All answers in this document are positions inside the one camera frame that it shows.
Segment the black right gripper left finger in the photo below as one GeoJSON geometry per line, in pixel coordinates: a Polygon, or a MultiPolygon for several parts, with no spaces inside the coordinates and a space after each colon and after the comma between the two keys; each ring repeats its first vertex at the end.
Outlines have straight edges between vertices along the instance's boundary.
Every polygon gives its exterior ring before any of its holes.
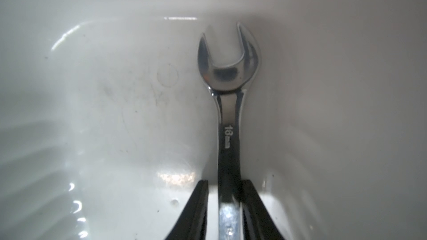
{"type": "Polygon", "coordinates": [[[166,240],[205,240],[208,200],[209,183],[207,180],[201,180],[166,240]]]}

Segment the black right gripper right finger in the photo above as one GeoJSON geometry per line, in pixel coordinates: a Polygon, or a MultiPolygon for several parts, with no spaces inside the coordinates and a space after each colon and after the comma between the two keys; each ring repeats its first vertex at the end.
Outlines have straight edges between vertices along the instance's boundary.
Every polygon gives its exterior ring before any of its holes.
{"type": "Polygon", "coordinates": [[[244,239],[285,240],[274,224],[253,183],[250,180],[242,180],[241,189],[244,239]]]}

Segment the white plastic storage box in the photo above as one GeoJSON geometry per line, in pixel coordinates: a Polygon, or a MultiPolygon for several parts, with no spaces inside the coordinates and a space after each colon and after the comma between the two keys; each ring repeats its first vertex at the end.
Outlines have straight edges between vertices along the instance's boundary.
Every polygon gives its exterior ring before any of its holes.
{"type": "Polygon", "coordinates": [[[1,238],[163,240],[209,181],[197,67],[261,54],[241,173],[287,240],[427,237],[427,0],[1,0],[1,238]]]}

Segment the large silver open-end wrench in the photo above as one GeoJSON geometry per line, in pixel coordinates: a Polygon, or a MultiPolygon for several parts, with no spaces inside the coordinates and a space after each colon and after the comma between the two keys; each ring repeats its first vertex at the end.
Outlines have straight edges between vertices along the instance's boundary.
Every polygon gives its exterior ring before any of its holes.
{"type": "Polygon", "coordinates": [[[242,55],[228,66],[214,64],[206,36],[197,52],[200,76],[218,110],[218,238],[242,237],[240,124],[246,93],[260,66],[258,44],[241,22],[237,30],[242,55]]]}

